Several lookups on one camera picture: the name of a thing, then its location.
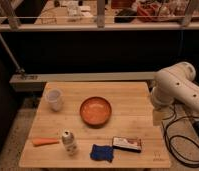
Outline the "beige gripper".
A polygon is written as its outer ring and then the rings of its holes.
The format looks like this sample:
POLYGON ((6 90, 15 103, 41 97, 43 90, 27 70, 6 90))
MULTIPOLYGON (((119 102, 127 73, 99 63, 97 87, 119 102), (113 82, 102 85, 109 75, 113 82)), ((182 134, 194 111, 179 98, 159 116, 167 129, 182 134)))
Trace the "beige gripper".
POLYGON ((172 115, 172 109, 170 107, 154 109, 153 110, 153 125, 159 126, 161 122, 172 115))

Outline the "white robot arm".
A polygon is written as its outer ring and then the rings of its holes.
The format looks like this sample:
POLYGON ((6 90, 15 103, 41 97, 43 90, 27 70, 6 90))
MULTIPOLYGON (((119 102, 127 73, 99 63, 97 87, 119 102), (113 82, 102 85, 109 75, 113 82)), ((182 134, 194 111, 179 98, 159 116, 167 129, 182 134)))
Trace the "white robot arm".
POLYGON ((189 62, 179 62, 155 73, 155 86, 150 93, 154 126, 161 123, 163 110, 174 100, 199 113, 199 86, 194 83, 195 77, 196 70, 189 62))

